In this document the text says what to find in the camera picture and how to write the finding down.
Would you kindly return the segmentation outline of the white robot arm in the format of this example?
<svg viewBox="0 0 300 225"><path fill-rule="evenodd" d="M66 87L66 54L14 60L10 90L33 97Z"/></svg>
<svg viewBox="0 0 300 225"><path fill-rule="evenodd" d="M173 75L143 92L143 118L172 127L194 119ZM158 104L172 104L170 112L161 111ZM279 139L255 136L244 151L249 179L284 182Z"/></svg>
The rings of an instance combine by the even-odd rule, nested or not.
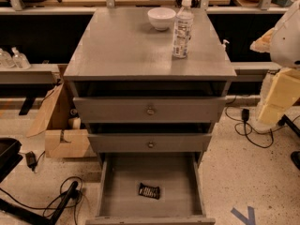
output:
<svg viewBox="0 0 300 225"><path fill-rule="evenodd" d="M269 70L263 79L254 114L254 127L267 130L300 98L300 1L295 1L250 49L270 53L271 60L280 65L279 71Z"/></svg>

